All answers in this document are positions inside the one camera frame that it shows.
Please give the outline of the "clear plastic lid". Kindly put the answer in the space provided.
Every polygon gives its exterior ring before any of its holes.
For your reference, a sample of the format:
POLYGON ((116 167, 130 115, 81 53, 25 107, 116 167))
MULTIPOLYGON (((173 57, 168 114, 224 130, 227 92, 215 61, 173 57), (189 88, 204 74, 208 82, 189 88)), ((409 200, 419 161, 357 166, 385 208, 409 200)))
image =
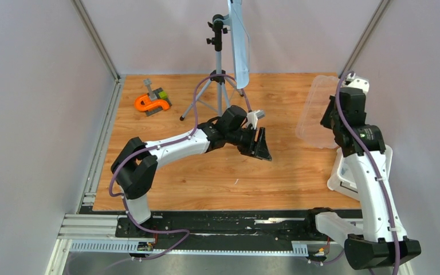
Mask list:
POLYGON ((330 129, 320 122, 330 102, 329 97, 335 94, 338 78, 318 75, 311 83, 307 99, 295 130, 296 136, 311 147, 333 149, 337 145, 330 129))

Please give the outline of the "white plastic box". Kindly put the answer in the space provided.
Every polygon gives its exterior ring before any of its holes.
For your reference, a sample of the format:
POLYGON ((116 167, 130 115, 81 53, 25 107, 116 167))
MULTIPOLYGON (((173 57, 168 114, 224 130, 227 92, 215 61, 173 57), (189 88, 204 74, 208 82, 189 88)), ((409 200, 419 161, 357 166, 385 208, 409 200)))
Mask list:
MULTIPOLYGON (((327 187, 359 202, 360 198, 356 181, 341 148, 338 148, 336 153, 331 176, 327 181, 327 187)), ((385 172, 385 176, 388 178, 390 176, 393 155, 393 150, 389 145, 386 145, 384 155, 386 159, 383 161, 382 168, 378 168, 378 170, 381 174, 385 172)))

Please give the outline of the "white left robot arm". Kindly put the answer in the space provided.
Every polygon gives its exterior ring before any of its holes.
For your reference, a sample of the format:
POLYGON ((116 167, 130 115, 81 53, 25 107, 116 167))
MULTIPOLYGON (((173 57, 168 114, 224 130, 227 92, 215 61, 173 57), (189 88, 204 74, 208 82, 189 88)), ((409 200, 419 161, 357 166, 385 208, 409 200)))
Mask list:
POLYGON ((191 131, 168 139, 144 142, 130 139, 111 165, 111 184, 118 184, 118 196, 132 219, 130 228, 140 237, 152 231, 147 193, 158 169, 183 158, 205 154, 226 144, 236 146, 241 155, 271 161, 265 128, 258 121, 265 111, 246 112, 232 105, 221 116, 196 125, 191 131))

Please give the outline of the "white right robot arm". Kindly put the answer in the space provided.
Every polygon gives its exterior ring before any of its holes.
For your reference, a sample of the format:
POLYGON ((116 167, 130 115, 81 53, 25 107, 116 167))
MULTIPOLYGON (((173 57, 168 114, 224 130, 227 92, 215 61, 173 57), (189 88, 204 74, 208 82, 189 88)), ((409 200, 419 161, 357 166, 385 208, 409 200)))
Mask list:
POLYGON ((352 269, 392 267, 419 256, 420 242, 408 237, 392 199, 387 176, 386 144, 379 127, 366 124, 366 94, 344 87, 330 97, 321 125, 332 130, 356 184, 363 227, 329 209, 315 209, 304 223, 311 239, 328 236, 344 249, 352 269))

